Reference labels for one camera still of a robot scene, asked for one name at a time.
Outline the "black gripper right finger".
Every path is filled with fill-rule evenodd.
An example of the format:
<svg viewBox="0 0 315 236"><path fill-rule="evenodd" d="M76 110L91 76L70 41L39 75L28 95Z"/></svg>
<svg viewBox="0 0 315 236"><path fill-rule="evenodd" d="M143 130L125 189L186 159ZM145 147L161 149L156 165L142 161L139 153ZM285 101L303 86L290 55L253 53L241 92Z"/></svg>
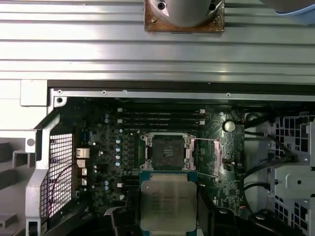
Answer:
<svg viewBox="0 0 315 236"><path fill-rule="evenodd" d="M197 220L205 236L237 236L234 213L217 207L205 191L198 191Z"/></svg>

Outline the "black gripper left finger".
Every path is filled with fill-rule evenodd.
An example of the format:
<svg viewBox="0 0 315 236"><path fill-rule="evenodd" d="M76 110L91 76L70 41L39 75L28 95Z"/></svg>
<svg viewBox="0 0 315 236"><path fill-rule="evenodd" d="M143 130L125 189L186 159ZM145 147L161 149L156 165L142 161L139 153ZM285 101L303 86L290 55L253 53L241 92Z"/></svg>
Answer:
<svg viewBox="0 0 315 236"><path fill-rule="evenodd" d="M109 216L115 236L140 236L139 225L140 193L128 193L125 206L108 209L105 216Z"/></svg>

